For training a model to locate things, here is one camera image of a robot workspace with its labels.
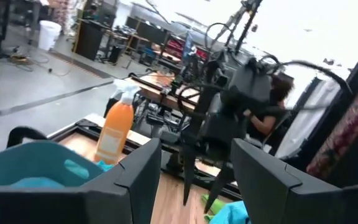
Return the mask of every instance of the white bucket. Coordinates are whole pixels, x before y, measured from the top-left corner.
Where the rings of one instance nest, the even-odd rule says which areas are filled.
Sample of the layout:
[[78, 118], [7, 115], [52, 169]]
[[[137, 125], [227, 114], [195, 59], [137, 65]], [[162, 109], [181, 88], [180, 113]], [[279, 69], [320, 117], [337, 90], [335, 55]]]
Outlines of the white bucket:
[[59, 38], [61, 25], [51, 21], [40, 21], [40, 37], [38, 40], [38, 48], [49, 50], [53, 48], [56, 40]]

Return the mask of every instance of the spray bottle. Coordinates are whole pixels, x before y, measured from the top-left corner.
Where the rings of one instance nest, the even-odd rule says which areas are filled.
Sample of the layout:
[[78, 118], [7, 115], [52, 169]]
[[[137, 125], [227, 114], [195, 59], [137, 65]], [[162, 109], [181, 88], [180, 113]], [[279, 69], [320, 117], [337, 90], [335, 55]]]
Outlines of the spray bottle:
[[104, 161], [106, 164], [117, 164], [124, 149], [129, 130], [134, 122], [132, 102], [140, 90], [137, 85], [125, 80], [115, 80], [115, 91], [123, 92], [121, 99], [114, 104], [106, 116], [100, 133], [94, 161]]

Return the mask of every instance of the teal plastic bin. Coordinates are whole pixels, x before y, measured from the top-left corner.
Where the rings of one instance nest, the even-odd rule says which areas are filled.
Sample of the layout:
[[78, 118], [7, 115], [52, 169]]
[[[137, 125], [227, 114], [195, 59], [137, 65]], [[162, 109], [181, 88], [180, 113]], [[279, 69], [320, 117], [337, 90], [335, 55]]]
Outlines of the teal plastic bin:
[[0, 152], [0, 186], [41, 177], [64, 187], [79, 187], [102, 173], [102, 168], [93, 162], [48, 140], [20, 144]]

